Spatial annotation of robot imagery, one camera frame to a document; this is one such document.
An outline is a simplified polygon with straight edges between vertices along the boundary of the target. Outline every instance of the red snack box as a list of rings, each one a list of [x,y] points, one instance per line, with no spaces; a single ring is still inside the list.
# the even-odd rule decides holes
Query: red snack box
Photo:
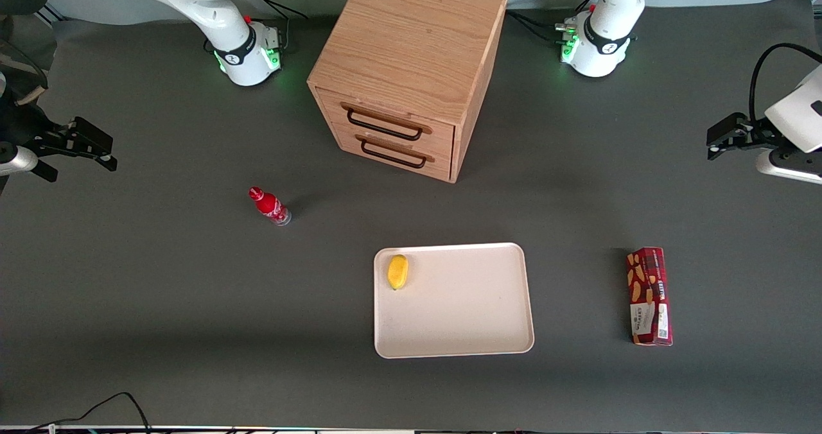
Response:
[[[663,249],[645,247],[625,260],[628,292],[631,294],[631,334],[634,344],[670,346],[673,329],[669,321],[669,298]]]

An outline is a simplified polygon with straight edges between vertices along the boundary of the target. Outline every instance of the red bottle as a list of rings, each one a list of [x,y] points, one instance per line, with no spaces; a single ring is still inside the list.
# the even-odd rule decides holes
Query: red bottle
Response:
[[[259,187],[252,186],[249,189],[249,196],[254,200],[258,211],[275,225],[283,226],[291,221],[291,213],[277,200],[275,195],[264,192]]]

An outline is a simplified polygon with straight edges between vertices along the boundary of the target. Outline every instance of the bottle label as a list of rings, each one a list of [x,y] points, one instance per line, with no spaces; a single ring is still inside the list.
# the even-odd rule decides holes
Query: bottle label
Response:
[[[282,206],[279,203],[279,200],[277,200],[276,203],[274,203],[273,211],[271,211],[269,213],[263,213],[263,214],[265,215],[265,217],[270,218],[270,220],[284,221],[286,214],[288,214],[288,210],[285,209],[285,206]]]

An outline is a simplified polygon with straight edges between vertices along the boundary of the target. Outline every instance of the yellow sponge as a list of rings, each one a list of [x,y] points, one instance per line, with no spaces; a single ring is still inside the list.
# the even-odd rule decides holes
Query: yellow sponge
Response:
[[[405,286],[405,279],[408,278],[408,259],[403,255],[396,255],[391,258],[388,264],[388,284],[394,290],[399,290]]]

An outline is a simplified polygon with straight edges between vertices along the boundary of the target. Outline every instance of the gray tabletop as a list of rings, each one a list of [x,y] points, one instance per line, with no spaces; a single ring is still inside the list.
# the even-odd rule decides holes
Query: gray tabletop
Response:
[[[294,24],[284,71],[240,88],[192,24],[58,28],[41,104],[114,136],[120,167],[55,157],[58,182],[0,198],[4,423],[129,390],[155,424],[819,430],[822,189],[704,148],[764,48],[816,48],[807,0],[648,9],[601,80],[507,21],[455,185],[337,148],[305,84],[330,29]],[[773,54],[760,112],[813,66]],[[373,255],[492,241],[525,250],[534,348],[379,358]],[[629,341],[622,260],[642,246],[666,252],[673,347]],[[123,402],[89,422],[138,419]]]

